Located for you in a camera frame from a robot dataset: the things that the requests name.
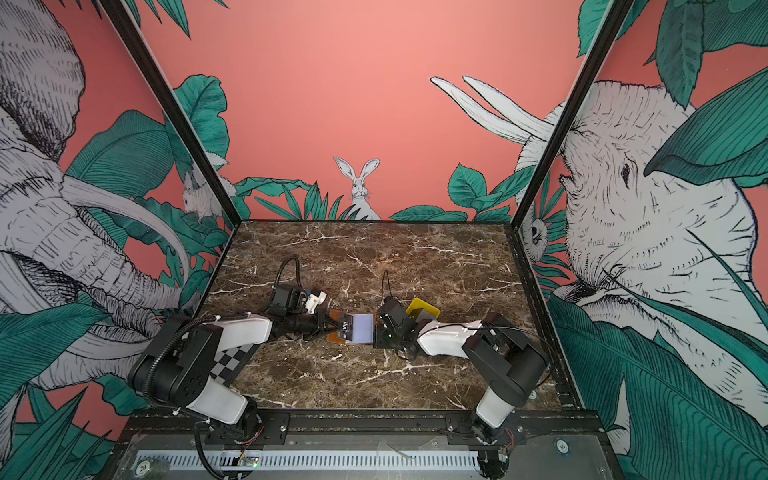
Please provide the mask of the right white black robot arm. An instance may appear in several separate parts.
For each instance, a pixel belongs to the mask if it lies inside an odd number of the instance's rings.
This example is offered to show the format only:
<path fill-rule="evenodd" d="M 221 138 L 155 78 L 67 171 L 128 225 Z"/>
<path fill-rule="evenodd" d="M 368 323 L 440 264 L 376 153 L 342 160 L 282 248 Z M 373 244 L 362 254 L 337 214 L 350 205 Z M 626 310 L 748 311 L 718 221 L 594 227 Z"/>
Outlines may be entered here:
<path fill-rule="evenodd" d="M 503 315 L 490 313 L 468 323 L 445 323 L 421 302 L 404 307 L 394 296 L 379 306 L 374 343 L 406 360 L 450 356 L 469 361 L 486 383 L 471 415 L 471 431 L 484 445 L 516 440 L 516 410 L 524 406 L 549 370 L 550 359 L 532 339 Z"/>

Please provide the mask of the yellow plastic card tray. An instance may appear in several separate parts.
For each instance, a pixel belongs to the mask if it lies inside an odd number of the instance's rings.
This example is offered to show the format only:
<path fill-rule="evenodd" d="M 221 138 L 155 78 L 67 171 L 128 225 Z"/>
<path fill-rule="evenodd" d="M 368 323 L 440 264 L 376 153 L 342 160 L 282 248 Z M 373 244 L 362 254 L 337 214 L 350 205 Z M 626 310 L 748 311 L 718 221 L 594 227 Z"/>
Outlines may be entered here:
<path fill-rule="evenodd" d="M 432 321 L 440 316 L 440 310 L 420 298 L 414 298 L 406 308 L 407 316 L 416 321 Z"/>

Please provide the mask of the brown leather card holder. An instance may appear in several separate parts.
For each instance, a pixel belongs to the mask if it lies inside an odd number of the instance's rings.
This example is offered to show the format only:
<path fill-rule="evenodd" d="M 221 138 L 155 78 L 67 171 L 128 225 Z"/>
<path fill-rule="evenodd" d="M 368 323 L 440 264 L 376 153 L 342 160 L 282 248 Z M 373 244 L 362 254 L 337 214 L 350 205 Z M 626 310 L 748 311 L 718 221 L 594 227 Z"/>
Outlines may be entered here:
<path fill-rule="evenodd" d="M 330 333 L 326 339 L 328 342 L 337 344 L 362 344 L 373 345 L 375 337 L 375 321 L 376 317 L 373 313 L 359 313 L 349 314 L 341 312 L 339 310 L 331 310 L 330 318 L 339 325 L 339 317 L 343 314 L 352 315 L 354 317 L 353 338 L 350 341 L 344 341 L 338 337 L 338 331 L 340 329 Z"/>

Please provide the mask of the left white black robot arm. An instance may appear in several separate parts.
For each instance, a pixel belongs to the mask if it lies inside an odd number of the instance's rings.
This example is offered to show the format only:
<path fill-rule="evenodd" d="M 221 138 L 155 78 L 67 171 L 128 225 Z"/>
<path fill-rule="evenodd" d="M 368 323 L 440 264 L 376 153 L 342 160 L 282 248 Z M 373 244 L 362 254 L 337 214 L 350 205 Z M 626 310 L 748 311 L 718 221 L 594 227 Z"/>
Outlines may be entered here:
<path fill-rule="evenodd" d="M 324 333 L 321 290 L 279 285 L 261 312 L 189 319 L 174 316 L 150 341 L 127 383 L 152 407 L 234 426 L 249 401 L 229 387 L 255 349 L 285 333 Z"/>

